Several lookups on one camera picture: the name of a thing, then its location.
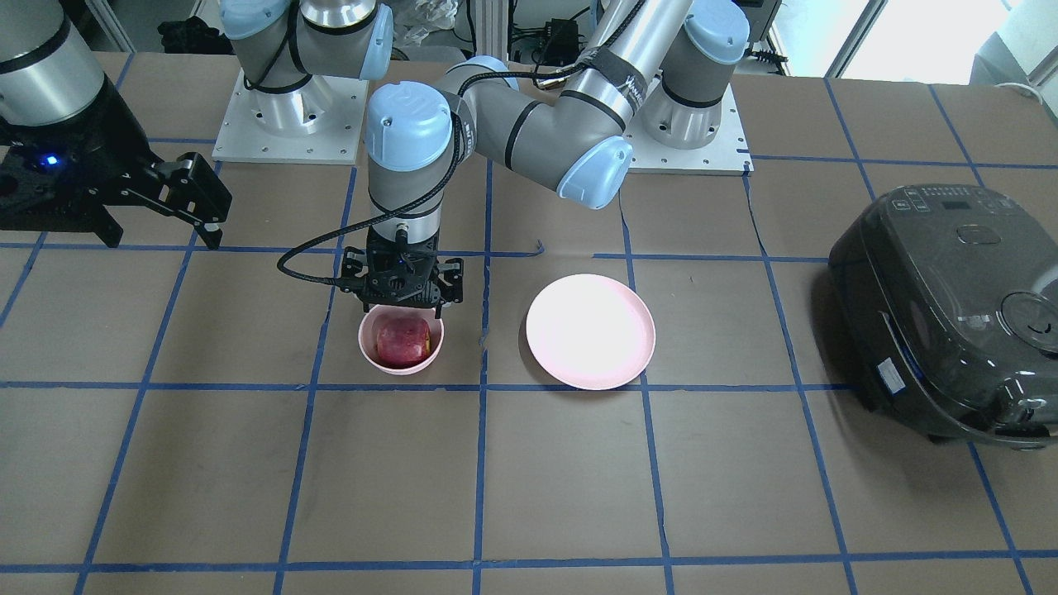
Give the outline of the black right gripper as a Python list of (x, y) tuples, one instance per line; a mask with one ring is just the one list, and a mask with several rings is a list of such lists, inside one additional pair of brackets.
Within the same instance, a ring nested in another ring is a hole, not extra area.
[(117, 247), (107, 208), (151, 208), (222, 247), (233, 195), (199, 152), (163, 160), (110, 79), (83, 112), (45, 126), (2, 121), (2, 229), (93, 233)]

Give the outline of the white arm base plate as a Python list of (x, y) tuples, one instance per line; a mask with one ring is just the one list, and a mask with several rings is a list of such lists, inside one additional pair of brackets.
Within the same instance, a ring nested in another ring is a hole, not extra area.
[(631, 172), (741, 176), (755, 170), (730, 84), (718, 104), (691, 108), (670, 98), (661, 83), (651, 83), (646, 105), (625, 128)]
[(212, 157), (222, 162), (354, 166), (369, 83), (314, 76), (284, 94), (239, 75)]

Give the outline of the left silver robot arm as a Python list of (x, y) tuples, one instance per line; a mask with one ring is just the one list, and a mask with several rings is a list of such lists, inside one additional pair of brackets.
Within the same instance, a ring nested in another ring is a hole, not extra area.
[(437, 258), (443, 193), (458, 165), (480, 154), (583, 208), (605, 208), (631, 167), (685, 159), (737, 125), (725, 105), (751, 41), (733, 1), (615, 1), (552, 102), (522, 91), (491, 57), (469, 58), (432, 84), (385, 84), (368, 102), (370, 219), (366, 246), (344, 251), (332, 281), (366, 307), (439, 312), (464, 298), (464, 264)]

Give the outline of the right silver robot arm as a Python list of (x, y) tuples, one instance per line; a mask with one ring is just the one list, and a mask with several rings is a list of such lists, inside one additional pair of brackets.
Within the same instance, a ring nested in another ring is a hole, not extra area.
[[(377, 1), (223, 1), (252, 112), (272, 136), (312, 136), (336, 101), (324, 78), (377, 80), (393, 11)], [(2, 228), (92, 233), (117, 247), (112, 206), (150, 208), (222, 244), (233, 197), (198, 152), (159, 157), (57, 1), (2, 4)]]

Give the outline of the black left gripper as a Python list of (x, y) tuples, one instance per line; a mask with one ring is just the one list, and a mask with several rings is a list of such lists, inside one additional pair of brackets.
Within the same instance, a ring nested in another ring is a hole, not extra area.
[(340, 293), (355, 295), (363, 312), (375, 306), (436, 310), (464, 301), (466, 262), (437, 259), (440, 234), (421, 242), (390, 241), (368, 231), (365, 249), (344, 251), (336, 280)]

